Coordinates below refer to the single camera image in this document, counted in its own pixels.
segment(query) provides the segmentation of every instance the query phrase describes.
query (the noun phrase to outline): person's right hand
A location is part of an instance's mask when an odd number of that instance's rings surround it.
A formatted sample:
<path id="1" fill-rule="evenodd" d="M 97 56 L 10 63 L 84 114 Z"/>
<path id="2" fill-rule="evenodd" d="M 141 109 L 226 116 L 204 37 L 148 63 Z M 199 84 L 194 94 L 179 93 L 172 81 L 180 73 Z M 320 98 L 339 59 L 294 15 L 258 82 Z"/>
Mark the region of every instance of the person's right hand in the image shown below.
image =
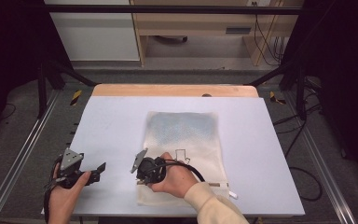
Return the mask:
<path id="1" fill-rule="evenodd" d="M 164 160 L 172 160 L 170 153 L 165 152 L 161 155 Z M 167 174 L 161 182 L 149 184 L 148 187 L 154 192 L 166 192 L 177 198 L 184 198 L 187 191 L 199 181 L 196 177 L 183 166 L 167 166 Z"/>

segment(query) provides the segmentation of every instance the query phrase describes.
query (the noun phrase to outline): hand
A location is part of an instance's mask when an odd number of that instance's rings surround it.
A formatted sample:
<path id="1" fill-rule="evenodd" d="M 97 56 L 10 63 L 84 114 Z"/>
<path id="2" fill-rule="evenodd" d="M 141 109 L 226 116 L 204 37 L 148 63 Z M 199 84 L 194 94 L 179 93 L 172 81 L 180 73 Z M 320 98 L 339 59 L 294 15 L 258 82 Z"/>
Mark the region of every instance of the hand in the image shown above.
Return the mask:
<path id="1" fill-rule="evenodd" d="M 57 178 L 59 166 L 55 167 L 54 178 Z M 49 200 L 50 216 L 48 223 L 68 223 L 69 218 L 74 212 L 77 198 L 80 191 L 89 181 L 91 172 L 85 172 L 74 184 L 71 189 L 64 189 L 57 186 L 53 189 Z"/>
<path id="2" fill-rule="evenodd" d="M 172 160 L 170 153 L 161 155 L 164 160 Z M 157 184 L 149 184 L 148 187 L 154 192 L 166 192 L 177 198 L 184 198 L 187 191 L 199 181 L 193 173 L 183 166 L 167 166 L 167 174 L 163 181 Z"/>

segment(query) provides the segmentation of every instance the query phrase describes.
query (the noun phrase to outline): white tabletop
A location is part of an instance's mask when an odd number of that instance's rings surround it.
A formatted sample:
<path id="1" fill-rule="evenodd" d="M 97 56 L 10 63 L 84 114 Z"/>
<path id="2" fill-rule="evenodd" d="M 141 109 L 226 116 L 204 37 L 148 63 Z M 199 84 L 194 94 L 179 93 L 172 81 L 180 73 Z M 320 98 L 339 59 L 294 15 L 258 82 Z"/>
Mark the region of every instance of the white tabletop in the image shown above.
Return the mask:
<path id="1" fill-rule="evenodd" d="M 71 149 L 84 153 L 81 170 L 106 161 L 101 181 L 85 187 L 75 215 L 193 217 L 191 207 L 140 206 L 135 155 L 142 150 L 146 116 L 157 112 L 214 112 L 231 199 L 245 215 L 304 215 L 269 112 L 262 98 L 91 96 Z"/>

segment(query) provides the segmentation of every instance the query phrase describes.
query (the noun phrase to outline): person's left hand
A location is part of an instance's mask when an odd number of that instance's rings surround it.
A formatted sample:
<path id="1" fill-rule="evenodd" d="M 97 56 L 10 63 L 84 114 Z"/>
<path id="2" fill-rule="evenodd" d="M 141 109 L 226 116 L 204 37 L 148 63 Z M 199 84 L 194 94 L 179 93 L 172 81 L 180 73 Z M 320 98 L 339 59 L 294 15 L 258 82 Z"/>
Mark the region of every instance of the person's left hand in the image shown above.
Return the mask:
<path id="1" fill-rule="evenodd" d="M 59 166 L 57 165 L 54 171 L 54 178 L 57 178 Z M 53 189 L 49 200 L 49 218 L 48 223 L 67 224 L 74 212 L 77 198 L 80 191 L 89 181 L 91 172 L 85 172 L 74 184 L 71 189 L 65 189 L 57 186 Z"/>

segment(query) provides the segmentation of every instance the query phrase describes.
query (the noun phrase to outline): table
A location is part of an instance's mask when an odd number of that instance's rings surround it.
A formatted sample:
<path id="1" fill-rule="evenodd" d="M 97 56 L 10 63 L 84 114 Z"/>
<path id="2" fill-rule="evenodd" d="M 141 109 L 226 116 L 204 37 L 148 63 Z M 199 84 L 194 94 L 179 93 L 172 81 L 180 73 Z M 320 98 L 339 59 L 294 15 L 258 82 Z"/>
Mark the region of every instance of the table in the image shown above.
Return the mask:
<path id="1" fill-rule="evenodd" d="M 212 97 L 194 97 L 205 93 Z M 85 153 L 81 169 L 107 162 L 101 181 L 84 188 L 74 215 L 194 217 L 191 207 L 136 203 L 134 155 L 142 149 L 148 111 L 218 114 L 223 164 L 232 200 L 246 216 L 304 215 L 269 113 L 254 87 L 228 85 L 98 85 L 71 149 Z"/>

